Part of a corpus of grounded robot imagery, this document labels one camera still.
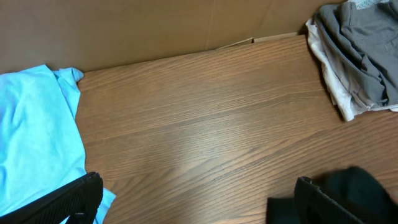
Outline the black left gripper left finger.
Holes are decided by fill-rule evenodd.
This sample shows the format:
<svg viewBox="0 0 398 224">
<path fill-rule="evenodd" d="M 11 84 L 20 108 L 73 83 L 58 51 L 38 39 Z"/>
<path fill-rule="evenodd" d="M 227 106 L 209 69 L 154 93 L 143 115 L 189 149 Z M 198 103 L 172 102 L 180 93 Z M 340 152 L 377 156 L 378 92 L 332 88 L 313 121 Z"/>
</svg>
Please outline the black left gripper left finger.
<svg viewBox="0 0 398 224">
<path fill-rule="evenodd" d="M 1 224 L 93 223 L 103 198 L 103 180 L 87 173 L 30 204 L 1 217 Z"/>
</svg>

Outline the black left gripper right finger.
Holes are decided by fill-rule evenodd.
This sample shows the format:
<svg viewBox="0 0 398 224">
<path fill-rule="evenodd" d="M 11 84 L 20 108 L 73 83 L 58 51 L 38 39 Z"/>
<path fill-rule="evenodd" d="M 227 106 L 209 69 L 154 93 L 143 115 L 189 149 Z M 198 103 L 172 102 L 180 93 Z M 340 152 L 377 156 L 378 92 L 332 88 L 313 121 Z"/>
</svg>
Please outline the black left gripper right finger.
<svg viewBox="0 0 398 224">
<path fill-rule="evenodd" d="M 363 221 L 308 177 L 299 177 L 294 204 L 301 224 L 360 224 Z"/>
</svg>

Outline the black t-shirt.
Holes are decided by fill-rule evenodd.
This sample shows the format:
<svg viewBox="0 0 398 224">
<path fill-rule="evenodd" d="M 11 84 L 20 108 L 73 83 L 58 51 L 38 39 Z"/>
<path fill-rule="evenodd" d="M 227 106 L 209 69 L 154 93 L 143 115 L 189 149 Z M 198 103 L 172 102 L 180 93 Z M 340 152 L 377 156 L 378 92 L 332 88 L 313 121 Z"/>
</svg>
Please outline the black t-shirt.
<svg viewBox="0 0 398 224">
<path fill-rule="evenodd" d="M 351 166 L 312 180 L 363 223 L 397 223 L 397 203 L 366 170 Z M 301 224 L 295 209 L 294 195 L 267 199 L 266 223 Z"/>
</svg>

